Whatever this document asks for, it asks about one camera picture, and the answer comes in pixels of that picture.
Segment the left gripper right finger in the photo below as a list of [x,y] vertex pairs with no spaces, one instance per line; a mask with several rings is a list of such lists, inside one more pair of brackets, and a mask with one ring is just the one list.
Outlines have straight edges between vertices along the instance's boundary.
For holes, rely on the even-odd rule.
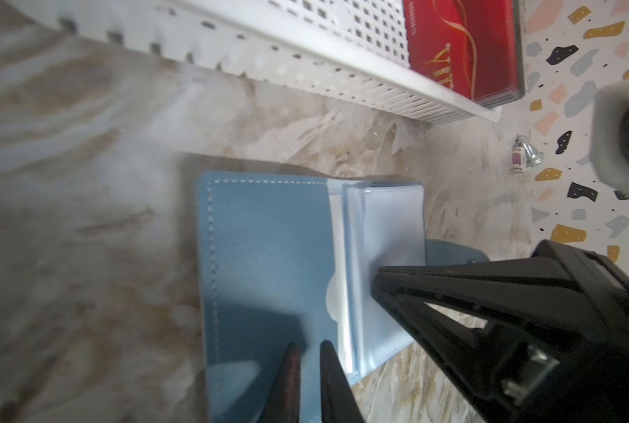
[[320,347],[321,421],[323,423],[364,423],[351,387],[333,344]]

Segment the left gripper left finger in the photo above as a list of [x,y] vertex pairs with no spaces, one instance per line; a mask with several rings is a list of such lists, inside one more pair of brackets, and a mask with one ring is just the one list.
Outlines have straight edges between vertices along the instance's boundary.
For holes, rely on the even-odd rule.
[[258,423],[300,421],[301,348],[290,343],[282,357]]

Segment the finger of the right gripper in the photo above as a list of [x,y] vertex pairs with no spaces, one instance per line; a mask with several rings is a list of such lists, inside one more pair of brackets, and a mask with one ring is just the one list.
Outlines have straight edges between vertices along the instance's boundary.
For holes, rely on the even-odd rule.
[[488,422],[629,422],[629,277],[545,240],[531,257],[381,268],[372,296]]

